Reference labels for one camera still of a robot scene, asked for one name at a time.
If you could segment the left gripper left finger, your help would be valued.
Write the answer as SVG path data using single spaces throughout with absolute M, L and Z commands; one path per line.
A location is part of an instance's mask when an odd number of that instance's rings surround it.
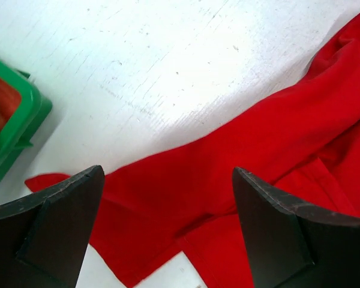
M 75 287 L 103 186 L 92 166 L 0 205 L 0 287 Z

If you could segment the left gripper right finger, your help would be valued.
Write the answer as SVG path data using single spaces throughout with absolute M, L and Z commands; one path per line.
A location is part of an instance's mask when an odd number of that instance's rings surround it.
M 255 287 L 360 287 L 360 218 L 304 201 L 235 168 Z

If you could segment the red trousers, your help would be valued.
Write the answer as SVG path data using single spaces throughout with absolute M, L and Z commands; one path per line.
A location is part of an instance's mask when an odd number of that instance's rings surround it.
M 360 217 L 360 13 L 295 85 L 201 139 L 108 174 L 90 245 L 127 287 L 180 252 L 208 287 L 252 287 L 232 190 L 237 166 Z

